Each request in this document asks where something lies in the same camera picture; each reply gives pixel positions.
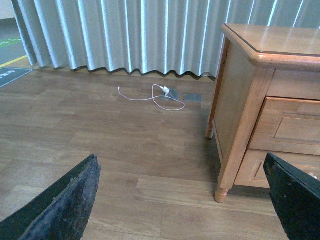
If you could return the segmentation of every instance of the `curtain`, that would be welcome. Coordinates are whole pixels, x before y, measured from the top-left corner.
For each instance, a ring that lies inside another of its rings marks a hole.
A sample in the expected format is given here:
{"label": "curtain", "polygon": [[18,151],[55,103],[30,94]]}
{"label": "curtain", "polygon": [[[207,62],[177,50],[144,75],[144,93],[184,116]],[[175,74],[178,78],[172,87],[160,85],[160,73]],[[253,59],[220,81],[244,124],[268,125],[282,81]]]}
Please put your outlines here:
{"label": "curtain", "polygon": [[224,23],[320,27],[318,0],[12,0],[32,65],[217,75]]}

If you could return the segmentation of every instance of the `cabinet leg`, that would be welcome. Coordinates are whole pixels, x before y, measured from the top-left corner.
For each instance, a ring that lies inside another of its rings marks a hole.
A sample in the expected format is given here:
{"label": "cabinet leg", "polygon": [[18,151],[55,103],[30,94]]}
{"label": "cabinet leg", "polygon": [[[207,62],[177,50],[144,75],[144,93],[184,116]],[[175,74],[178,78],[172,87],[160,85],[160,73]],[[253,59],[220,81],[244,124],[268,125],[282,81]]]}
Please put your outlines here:
{"label": "cabinet leg", "polygon": [[208,127],[206,128],[206,131],[205,131],[205,137],[207,139],[212,139],[212,137],[214,136],[214,126],[212,124],[208,124]]}
{"label": "cabinet leg", "polygon": [[214,194],[215,201],[217,203],[219,203],[219,204],[222,204],[225,201],[225,199],[226,199],[226,197],[228,195],[228,191],[229,191],[229,189],[223,189],[223,188],[218,186],[218,188],[217,188],[217,190],[215,191],[215,194]]}

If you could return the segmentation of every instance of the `yellow line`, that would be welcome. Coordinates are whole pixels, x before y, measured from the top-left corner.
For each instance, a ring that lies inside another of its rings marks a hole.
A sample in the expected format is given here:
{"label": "yellow line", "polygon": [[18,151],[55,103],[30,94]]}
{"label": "yellow line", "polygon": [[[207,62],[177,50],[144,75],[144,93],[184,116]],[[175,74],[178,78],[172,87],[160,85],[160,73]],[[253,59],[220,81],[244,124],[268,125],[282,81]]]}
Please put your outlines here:
{"label": "yellow line", "polygon": [[0,68],[6,67],[6,66],[8,66],[8,65],[10,65],[10,64],[13,64],[13,63],[15,63],[15,62],[18,62],[18,61],[20,61],[20,60],[22,60],[22,59],[25,59],[26,57],[27,57],[27,55],[22,56],[22,57],[19,57],[19,58],[15,59],[15,60],[12,60],[12,61],[8,61],[7,63],[4,63],[4,64],[0,65]]}

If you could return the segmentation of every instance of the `white cable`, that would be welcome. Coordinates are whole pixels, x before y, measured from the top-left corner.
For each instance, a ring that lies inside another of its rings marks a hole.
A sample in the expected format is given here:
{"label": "white cable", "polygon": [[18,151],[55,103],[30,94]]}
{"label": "white cable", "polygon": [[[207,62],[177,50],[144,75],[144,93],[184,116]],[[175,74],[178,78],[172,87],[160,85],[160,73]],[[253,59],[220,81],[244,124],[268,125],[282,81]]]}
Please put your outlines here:
{"label": "white cable", "polygon": [[[185,104],[182,102],[182,101],[179,101],[179,100],[177,100],[177,99],[174,99],[173,97],[172,97],[172,95],[171,96],[167,96],[167,95],[165,95],[165,96],[155,96],[154,95],[154,87],[155,86],[157,86],[157,87],[159,87],[159,88],[161,88],[162,90],[163,90],[163,92],[165,92],[168,88],[166,88],[166,87],[162,87],[162,86],[159,86],[159,85],[157,85],[157,84],[153,84],[152,85],[152,89],[151,89],[151,91],[152,91],[152,97],[150,97],[150,98],[147,98],[147,99],[131,99],[131,98],[129,98],[129,97],[126,97],[125,95],[123,95],[121,92],[120,92],[120,87],[118,86],[118,93],[122,96],[122,97],[124,97],[125,99],[128,99],[128,100],[130,100],[130,101],[147,101],[147,100],[153,100],[153,102],[159,107],[159,108],[161,108],[161,109],[163,109],[163,110],[166,110],[166,111],[179,111],[179,110],[182,110],[182,109],[184,109],[185,108]],[[183,107],[181,107],[181,108],[178,108],[178,109],[167,109],[167,108],[164,108],[164,107],[162,107],[162,106],[160,106],[156,101],[155,101],[155,99],[156,98],[167,98],[167,99],[172,99],[172,100],[174,100],[174,101],[176,101],[176,102],[178,102],[178,103],[181,103],[181,104],[183,104]]]}

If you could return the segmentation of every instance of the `wooden drawer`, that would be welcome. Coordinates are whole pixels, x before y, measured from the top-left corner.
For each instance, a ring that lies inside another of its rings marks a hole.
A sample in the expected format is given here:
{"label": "wooden drawer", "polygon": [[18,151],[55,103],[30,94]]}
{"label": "wooden drawer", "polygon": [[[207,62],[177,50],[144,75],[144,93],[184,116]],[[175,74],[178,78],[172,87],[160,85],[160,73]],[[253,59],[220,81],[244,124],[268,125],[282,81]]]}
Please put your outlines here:
{"label": "wooden drawer", "polygon": [[266,97],[248,148],[320,156],[320,101]]}
{"label": "wooden drawer", "polygon": [[[313,173],[320,179],[320,156],[276,151],[273,151],[272,153],[307,174]],[[234,184],[269,188],[263,168],[266,155],[267,151],[248,149]]]}
{"label": "wooden drawer", "polygon": [[266,95],[320,100],[320,72],[277,69]]}

